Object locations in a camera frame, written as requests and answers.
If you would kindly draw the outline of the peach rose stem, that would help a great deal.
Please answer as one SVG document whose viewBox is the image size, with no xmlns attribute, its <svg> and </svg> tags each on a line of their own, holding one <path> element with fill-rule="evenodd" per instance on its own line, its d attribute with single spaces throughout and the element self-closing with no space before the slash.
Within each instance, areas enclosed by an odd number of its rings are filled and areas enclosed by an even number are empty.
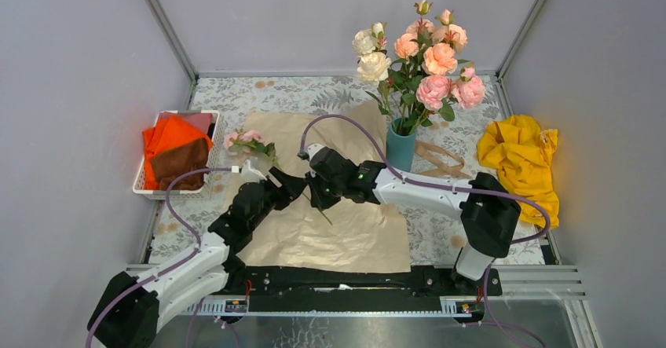
<svg viewBox="0 0 666 348">
<path fill-rule="evenodd" d="M 416 98 L 416 90 L 425 77 L 421 70 L 425 47 L 431 44 L 432 23 L 425 18 L 433 3 L 427 0 L 416 2 L 415 10 L 419 19 L 411 24 L 405 33 L 394 43 L 397 56 L 395 64 L 400 68 L 393 72 L 394 87 L 399 93 L 400 121 L 395 124 L 396 132 L 402 136 L 415 133 L 423 120 L 425 108 Z"/>
</svg>

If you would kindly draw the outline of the peach kraft wrapping paper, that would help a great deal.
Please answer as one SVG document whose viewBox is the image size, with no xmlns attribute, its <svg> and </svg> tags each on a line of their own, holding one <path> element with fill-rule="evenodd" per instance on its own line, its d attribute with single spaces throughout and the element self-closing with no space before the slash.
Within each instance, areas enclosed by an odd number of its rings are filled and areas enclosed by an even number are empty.
<svg viewBox="0 0 666 348">
<path fill-rule="evenodd" d="M 323 119 L 310 130 L 313 115 L 252 112 L 244 127 L 276 146 L 280 169 L 296 177 L 309 166 L 297 157 L 302 133 L 361 163 L 378 161 L 369 139 L 343 119 Z M 249 266 L 288 266 L 346 273 L 405 273 L 410 270 L 407 222 L 393 204 L 354 203 L 343 199 L 319 212 L 309 191 L 282 211 L 271 212 L 238 254 Z"/>
</svg>

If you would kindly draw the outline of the brown paper ribbon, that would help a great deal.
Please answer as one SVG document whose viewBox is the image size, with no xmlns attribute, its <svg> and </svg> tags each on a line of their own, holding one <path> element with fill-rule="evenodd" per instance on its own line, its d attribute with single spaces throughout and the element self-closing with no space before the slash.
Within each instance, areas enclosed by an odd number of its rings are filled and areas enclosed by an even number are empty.
<svg viewBox="0 0 666 348">
<path fill-rule="evenodd" d="M 415 144 L 415 154 L 434 166 L 433 169 L 420 172 L 421 175 L 434 178 L 442 178 L 444 176 L 462 179 L 472 178 L 469 174 L 463 172 L 465 167 L 464 158 L 440 146 L 417 140 Z M 452 159 L 455 163 L 449 165 L 441 159 L 441 157 Z"/>
</svg>

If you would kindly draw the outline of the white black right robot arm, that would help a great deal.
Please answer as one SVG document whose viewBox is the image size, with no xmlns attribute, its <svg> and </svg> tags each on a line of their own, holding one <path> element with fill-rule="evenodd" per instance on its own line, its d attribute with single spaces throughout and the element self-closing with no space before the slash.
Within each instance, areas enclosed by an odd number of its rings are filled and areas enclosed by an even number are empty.
<svg viewBox="0 0 666 348">
<path fill-rule="evenodd" d="M 377 161 L 356 165 L 320 144 L 310 145 L 299 156 L 309 164 L 306 180 L 313 206 L 320 210 L 348 199 L 419 207 L 458 219 L 467 243 L 456 259 L 450 282 L 460 294 L 477 289 L 491 262 L 508 255 L 521 208 L 490 174 L 449 181 L 395 170 Z"/>
</svg>

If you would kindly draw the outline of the pink bud rose stem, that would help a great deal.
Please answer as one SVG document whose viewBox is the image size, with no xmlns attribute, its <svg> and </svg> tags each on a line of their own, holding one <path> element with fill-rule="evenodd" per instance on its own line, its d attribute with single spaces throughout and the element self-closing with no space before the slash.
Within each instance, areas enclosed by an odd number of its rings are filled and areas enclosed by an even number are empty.
<svg viewBox="0 0 666 348">
<path fill-rule="evenodd" d="M 432 44 L 423 53 L 421 68 L 426 76 L 450 77 L 459 67 L 456 54 L 458 50 L 466 47 L 467 32 L 455 24 L 454 13 L 449 9 L 445 9 L 436 19 L 441 26 L 431 32 Z"/>
</svg>

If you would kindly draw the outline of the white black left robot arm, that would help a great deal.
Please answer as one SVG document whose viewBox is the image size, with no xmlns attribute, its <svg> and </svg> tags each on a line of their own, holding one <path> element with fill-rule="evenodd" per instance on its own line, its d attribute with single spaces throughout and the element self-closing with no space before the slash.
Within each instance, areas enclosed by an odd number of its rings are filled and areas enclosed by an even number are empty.
<svg viewBox="0 0 666 348">
<path fill-rule="evenodd" d="M 106 347 L 148 347 L 171 319 L 206 296 L 249 290 L 238 253 L 271 212 L 303 194 L 307 181 L 275 167 L 254 178 L 249 165 L 233 171 L 241 173 L 243 184 L 193 245 L 138 275 L 121 272 L 109 281 L 88 322 L 87 347 L 94 340 Z"/>
</svg>

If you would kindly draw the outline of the cream rose stem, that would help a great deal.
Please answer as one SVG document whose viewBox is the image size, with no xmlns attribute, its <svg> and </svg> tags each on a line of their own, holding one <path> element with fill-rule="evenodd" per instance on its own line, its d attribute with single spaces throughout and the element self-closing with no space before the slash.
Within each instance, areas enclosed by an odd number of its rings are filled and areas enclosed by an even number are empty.
<svg viewBox="0 0 666 348">
<path fill-rule="evenodd" d="M 358 31 L 353 36 L 352 48 L 357 55 L 357 77 L 368 85 L 377 87 L 376 96 L 368 94 L 378 103 L 379 111 L 391 118 L 391 127 L 398 130 L 396 113 L 392 105 L 398 106 L 394 98 L 397 92 L 395 81 L 390 78 L 392 60 L 387 55 L 386 24 L 375 22 L 370 28 Z"/>
</svg>

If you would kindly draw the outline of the large pink rose stem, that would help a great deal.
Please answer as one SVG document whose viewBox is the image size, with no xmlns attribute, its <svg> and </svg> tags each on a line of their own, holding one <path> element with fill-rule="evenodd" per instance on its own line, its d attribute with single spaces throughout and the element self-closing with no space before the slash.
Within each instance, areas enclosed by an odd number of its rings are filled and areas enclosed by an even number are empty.
<svg viewBox="0 0 666 348">
<path fill-rule="evenodd" d="M 485 99 L 485 93 L 485 84 L 474 66 L 463 66 L 459 75 L 453 79 L 445 75 L 424 77 L 414 92 L 416 118 L 409 134 L 414 133 L 417 126 L 429 126 L 431 115 L 439 115 L 448 122 L 453 121 L 454 104 L 463 110 L 474 108 Z"/>
</svg>

